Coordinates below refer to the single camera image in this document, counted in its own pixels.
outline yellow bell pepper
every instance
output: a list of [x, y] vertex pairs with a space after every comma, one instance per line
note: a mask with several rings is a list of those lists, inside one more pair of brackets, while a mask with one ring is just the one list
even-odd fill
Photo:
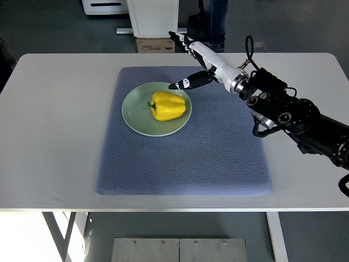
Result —
[[154, 93], [152, 102], [148, 102], [153, 116], [159, 121], [168, 121], [181, 117], [185, 112], [183, 97], [168, 91]]

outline gray floor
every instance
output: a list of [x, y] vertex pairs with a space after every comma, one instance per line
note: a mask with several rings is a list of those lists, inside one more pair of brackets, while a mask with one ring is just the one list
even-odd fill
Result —
[[[202, 37], [187, 24], [198, 11], [196, 0], [179, 5], [179, 27]], [[245, 52], [250, 34], [267, 52], [332, 53], [348, 77], [348, 10], [349, 2], [340, 0], [230, 1], [225, 52]], [[26, 53], [135, 53], [134, 36], [115, 33], [127, 27], [127, 15], [87, 16], [79, 0], [0, 1], [0, 34], [17, 59]], [[273, 261], [263, 213], [91, 213], [90, 218], [86, 261], [110, 261], [114, 237], [137, 236], [241, 237], [250, 262]], [[280, 220], [290, 261], [348, 261], [348, 212], [281, 213]]]

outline green plate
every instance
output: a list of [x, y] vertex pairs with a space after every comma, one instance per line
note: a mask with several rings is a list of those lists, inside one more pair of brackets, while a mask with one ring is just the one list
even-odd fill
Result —
[[[158, 91], [168, 91], [183, 97], [186, 107], [183, 116], [169, 121], [156, 120], [147, 103], [152, 101], [153, 94]], [[169, 83], [150, 82], [133, 89], [125, 97], [121, 111], [126, 124], [134, 131], [147, 136], [164, 136], [173, 134], [187, 123], [191, 102], [183, 90], [169, 90]]]

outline table leg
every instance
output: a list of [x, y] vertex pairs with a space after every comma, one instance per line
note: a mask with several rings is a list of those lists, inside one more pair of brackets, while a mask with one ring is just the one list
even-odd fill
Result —
[[267, 219], [270, 238], [272, 239], [275, 262], [288, 262], [279, 214], [277, 212], [267, 212]]

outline metal plate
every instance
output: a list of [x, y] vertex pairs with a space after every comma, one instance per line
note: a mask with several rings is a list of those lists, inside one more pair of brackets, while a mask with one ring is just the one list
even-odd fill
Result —
[[114, 240], [112, 262], [247, 262], [244, 239]]
[[179, 262], [179, 239], [114, 239], [112, 262]]
[[181, 239], [180, 262], [247, 262], [244, 239]]

